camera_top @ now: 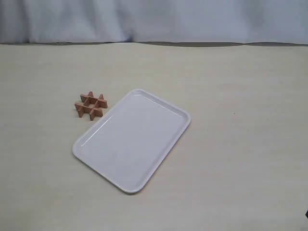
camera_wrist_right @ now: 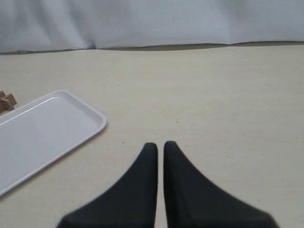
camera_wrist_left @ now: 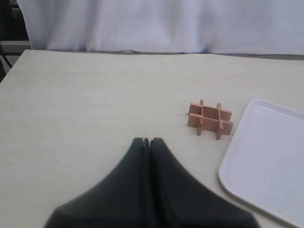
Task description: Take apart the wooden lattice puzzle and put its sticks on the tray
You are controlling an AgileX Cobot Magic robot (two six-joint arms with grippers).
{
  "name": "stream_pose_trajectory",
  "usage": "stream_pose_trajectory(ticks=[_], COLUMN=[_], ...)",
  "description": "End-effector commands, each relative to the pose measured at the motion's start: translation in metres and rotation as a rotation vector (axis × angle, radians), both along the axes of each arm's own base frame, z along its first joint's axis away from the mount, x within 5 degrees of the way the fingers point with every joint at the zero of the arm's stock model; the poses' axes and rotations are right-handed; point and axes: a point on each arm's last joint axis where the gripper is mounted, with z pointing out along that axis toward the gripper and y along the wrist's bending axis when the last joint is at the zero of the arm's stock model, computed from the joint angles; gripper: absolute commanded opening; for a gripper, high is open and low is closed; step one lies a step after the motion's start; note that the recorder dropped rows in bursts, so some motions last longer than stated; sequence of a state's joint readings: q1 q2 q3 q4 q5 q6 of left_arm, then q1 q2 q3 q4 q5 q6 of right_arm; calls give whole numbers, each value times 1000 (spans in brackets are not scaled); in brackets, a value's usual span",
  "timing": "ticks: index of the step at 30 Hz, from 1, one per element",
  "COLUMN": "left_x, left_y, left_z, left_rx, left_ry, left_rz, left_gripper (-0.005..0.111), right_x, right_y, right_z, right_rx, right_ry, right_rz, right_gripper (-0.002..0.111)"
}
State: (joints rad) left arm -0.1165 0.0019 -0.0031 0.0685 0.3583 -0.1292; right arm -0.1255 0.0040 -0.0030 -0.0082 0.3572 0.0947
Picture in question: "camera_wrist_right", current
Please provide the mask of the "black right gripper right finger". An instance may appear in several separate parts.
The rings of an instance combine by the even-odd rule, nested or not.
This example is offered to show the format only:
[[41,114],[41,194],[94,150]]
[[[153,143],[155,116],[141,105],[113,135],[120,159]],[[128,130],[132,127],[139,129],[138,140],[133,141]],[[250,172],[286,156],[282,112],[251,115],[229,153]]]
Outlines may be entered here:
[[273,217],[206,178],[176,142],[164,145],[163,190],[170,228],[276,228]]

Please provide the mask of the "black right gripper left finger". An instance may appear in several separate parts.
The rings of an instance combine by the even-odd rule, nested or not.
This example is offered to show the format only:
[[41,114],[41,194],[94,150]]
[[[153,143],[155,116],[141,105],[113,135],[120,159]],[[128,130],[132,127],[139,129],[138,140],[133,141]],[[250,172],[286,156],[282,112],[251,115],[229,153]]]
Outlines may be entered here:
[[102,195],[65,215],[59,228],[153,228],[158,148],[146,143],[126,173]]

